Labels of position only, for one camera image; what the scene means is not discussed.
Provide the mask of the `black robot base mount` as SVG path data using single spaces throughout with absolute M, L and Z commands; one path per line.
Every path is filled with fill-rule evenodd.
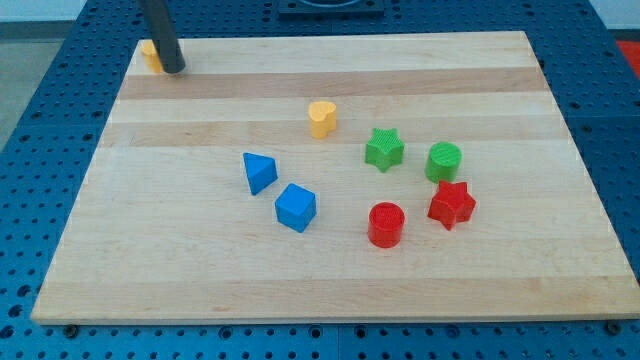
M 385 0 L 278 0 L 280 18 L 303 16 L 382 15 Z

